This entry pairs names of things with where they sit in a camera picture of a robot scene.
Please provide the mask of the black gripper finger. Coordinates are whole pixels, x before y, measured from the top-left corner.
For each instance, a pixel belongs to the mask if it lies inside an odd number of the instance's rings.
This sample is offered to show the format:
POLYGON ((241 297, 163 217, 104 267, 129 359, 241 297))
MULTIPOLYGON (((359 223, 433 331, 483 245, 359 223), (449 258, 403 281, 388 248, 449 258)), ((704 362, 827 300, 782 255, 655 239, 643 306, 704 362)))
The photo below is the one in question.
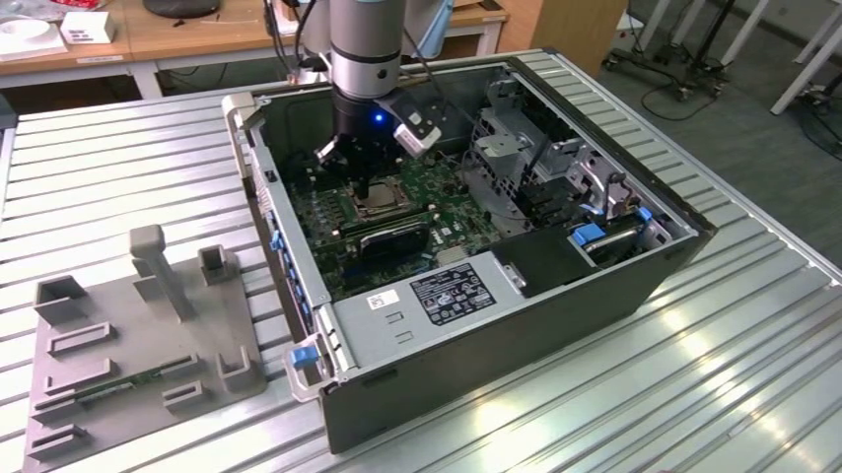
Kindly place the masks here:
POLYGON ((365 150, 352 139, 333 137, 320 148, 316 148, 315 155, 321 168, 349 185, 357 198, 365 199, 369 195, 372 178, 365 150))
POLYGON ((375 177, 396 168, 396 159, 403 155, 403 148, 395 141, 367 141, 364 152, 364 196, 375 177))

